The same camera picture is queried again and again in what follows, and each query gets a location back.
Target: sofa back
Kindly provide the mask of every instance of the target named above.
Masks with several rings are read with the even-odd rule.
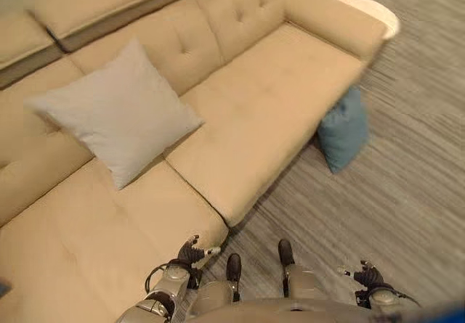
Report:
[[[60,49],[27,12],[0,17],[0,90],[61,57]]]
[[[284,21],[283,0],[197,0],[225,62],[244,52]]]
[[[70,57],[90,73],[112,60],[133,37],[138,38],[151,62],[179,95],[221,65],[215,36],[195,0],[170,4]]]
[[[73,52],[176,0],[37,0],[31,14]]]

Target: cable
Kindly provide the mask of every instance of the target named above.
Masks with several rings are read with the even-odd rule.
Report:
[[[417,305],[418,307],[421,307],[420,303],[419,303],[417,300],[415,300],[414,298],[412,298],[411,296],[409,296],[409,295],[407,295],[407,294],[405,294],[405,293],[402,293],[402,292],[400,292],[400,291],[398,291],[398,290],[396,290],[396,292],[397,292],[397,296],[398,296],[399,298],[404,298],[404,299],[408,299],[408,300],[410,300],[410,301],[413,301],[414,303],[416,303],[416,305]]]
[[[148,294],[150,292],[150,279],[152,276],[158,271],[158,270],[165,270],[165,267],[168,265],[168,263],[162,263],[160,266],[155,267],[151,273],[147,276],[147,279],[145,279],[145,292]]]
[[[409,295],[407,295],[405,293],[402,293],[399,290],[391,289],[391,288],[387,288],[387,287],[374,288],[374,289],[372,289],[372,291],[369,292],[368,296],[372,296],[374,293],[376,293],[378,291],[381,291],[381,290],[387,290],[387,291],[391,292],[392,294],[396,295],[398,298],[413,301],[418,307],[421,307],[420,303],[417,300],[415,300],[414,298],[412,298],[411,296],[409,296]]]

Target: white table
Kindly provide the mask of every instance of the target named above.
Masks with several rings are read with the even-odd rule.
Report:
[[[399,18],[387,7],[374,0],[339,0],[348,4],[364,13],[375,17],[377,20],[382,21],[387,26],[387,32],[384,35],[384,40],[390,40],[397,35],[400,30]]]

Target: blue pillow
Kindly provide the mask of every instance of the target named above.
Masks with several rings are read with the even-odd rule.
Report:
[[[318,137],[333,173],[348,165],[368,141],[368,121],[358,86],[351,86],[326,114],[318,126]]]
[[[0,283],[0,298],[1,298],[3,295],[7,294],[7,293],[9,292],[10,289],[11,289],[11,288],[8,287],[7,285],[4,285],[4,284]]]

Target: sofa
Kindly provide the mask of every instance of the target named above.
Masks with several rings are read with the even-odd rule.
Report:
[[[336,0],[38,0],[0,27],[3,323],[114,322],[189,236],[221,245],[385,30]],[[133,37],[205,123],[118,191],[85,145],[24,101]]]

